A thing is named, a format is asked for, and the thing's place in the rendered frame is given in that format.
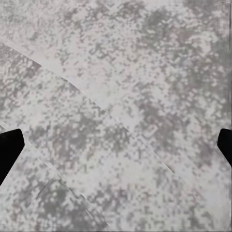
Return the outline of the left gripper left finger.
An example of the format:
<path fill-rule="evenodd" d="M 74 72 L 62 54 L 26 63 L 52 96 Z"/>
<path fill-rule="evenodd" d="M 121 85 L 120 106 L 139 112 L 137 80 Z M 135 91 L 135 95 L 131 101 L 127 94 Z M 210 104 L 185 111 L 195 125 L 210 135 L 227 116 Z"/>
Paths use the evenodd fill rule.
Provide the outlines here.
<path fill-rule="evenodd" d="M 0 185 L 24 149 L 25 142 L 21 129 L 0 134 Z"/>

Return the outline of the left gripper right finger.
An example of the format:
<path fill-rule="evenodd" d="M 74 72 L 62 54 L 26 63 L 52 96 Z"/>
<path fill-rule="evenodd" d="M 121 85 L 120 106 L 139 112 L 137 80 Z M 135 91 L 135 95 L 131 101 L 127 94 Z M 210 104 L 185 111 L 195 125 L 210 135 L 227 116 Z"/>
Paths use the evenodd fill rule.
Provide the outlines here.
<path fill-rule="evenodd" d="M 221 129 L 218 134 L 217 146 L 224 154 L 226 160 L 232 167 L 232 130 Z"/>

